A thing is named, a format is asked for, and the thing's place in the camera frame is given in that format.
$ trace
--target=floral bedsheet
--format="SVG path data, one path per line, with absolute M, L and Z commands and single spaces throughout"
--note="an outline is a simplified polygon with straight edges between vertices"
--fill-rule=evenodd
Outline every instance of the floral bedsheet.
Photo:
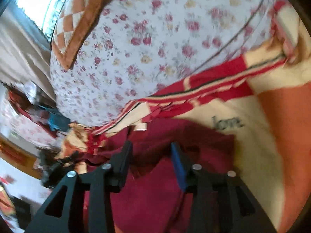
M 275 0 L 113 0 L 71 70 L 51 56 L 62 114 L 88 126 L 129 100 L 239 56 L 270 37 Z
M 41 126 L 23 115 L 14 114 L 7 99 L 1 102 L 0 119 L 1 125 L 7 126 L 35 146 L 48 148 L 55 142 L 55 139 Z

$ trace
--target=fabric pile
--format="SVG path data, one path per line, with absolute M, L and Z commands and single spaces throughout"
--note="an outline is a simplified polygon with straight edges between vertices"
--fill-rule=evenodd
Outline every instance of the fabric pile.
M 226 173 L 233 169 L 233 135 L 223 135 L 186 120 L 157 118 L 146 131 L 125 128 L 110 137 L 105 147 L 98 148 L 96 155 L 84 154 L 82 159 L 90 165 L 88 171 L 109 160 L 126 140 L 133 143 L 134 160 L 123 190 L 111 194 L 114 223 L 122 232 L 186 231 L 192 194 L 183 193 L 178 186 L 170 159 L 171 142 L 178 142 L 193 163 L 210 172 Z

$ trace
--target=window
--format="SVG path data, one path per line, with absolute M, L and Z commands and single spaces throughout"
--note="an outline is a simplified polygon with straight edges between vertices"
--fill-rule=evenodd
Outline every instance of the window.
M 65 0 L 15 0 L 19 8 L 35 22 L 50 41 Z

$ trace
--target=black clamp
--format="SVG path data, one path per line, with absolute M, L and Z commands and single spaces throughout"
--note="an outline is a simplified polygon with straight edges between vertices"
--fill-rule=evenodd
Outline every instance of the black clamp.
M 179 187 L 193 193 L 187 233 L 276 233 L 269 217 L 240 177 L 207 172 L 192 164 L 177 143 L 171 159 Z
M 78 175 L 70 171 L 55 187 L 28 225 L 25 233 L 83 233 L 85 191 L 90 191 L 88 233 L 113 233 L 110 192 L 125 185 L 133 159 L 133 145 L 125 142 L 122 151 L 95 171 Z

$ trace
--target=black stripe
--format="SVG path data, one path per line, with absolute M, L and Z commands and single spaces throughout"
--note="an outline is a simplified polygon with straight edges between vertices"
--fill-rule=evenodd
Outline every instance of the black stripe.
M 267 60 L 267 61 L 265 61 L 265 62 L 258 63 L 258 64 L 255 64 L 255 65 L 251 66 L 251 67 L 248 67 L 248 68 L 245 69 L 244 71 L 239 72 L 239 73 L 237 73 L 237 74 L 243 73 L 243 72 L 245 72 L 245 71 L 247 71 L 247 70 L 251 70 L 251 69 L 254 69 L 254 68 L 257 68 L 257 67 L 260 67 L 260 66 L 263 66 L 263 65 L 265 65 L 265 64 L 267 64 L 267 63 L 271 63 L 271 62 L 273 62 L 273 61 L 275 61 L 275 60 L 278 60 L 278 59 L 281 58 L 281 57 L 285 57 L 285 55 L 284 55 L 284 54 L 280 54 L 279 56 L 277 56 L 277 57 L 275 57 L 275 58 L 273 58 L 273 59 L 271 59 L 271 60 Z M 223 79 L 225 79 L 225 78 L 230 78 L 230 77 L 236 76 L 237 74 L 234 74 L 234 75 L 231 75 L 231 76 L 227 76 L 227 77 L 220 77 L 220 78 L 217 78 L 217 79 L 208 81 L 208 82 L 206 82 L 206 83 L 204 83 L 204 84 L 201 84 L 200 86 L 197 86 L 197 87 L 195 87 L 195 88 L 193 88 L 193 89 L 188 89 L 188 90 L 185 90 L 185 91 L 179 91 L 179 92 L 169 93 L 169 94 L 165 94 L 165 95 L 151 95 L 151 96 L 148 96 L 148 98 L 161 98 L 161 97 L 167 97 L 167 96 L 171 96 L 171 95 L 177 95 L 177 94 L 192 92 L 192 91 L 195 91 L 195 90 L 201 88 L 202 86 L 206 86 L 206 85 L 208 85 L 208 84 L 211 84 L 211 83 L 214 83 L 214 82 L 217 82 L 217 81 L 221 81 L 221 80 L 223 80 Z
M 121 122 L 127 116 L 128 113 L 130 113 L 132 110 L 136 109 L 140 104 L 141 103 L 137 103 L 137 105 L 134 108 L 132 108 L 130 111 L 128 111 L 119 121 L 117 121 L 112 127 L 108 128 L 107 130 L 103 130 L 102 133 L 107 132 L 108 130 L 111 130 L 112 128 L 114 128 L 119 122 Z

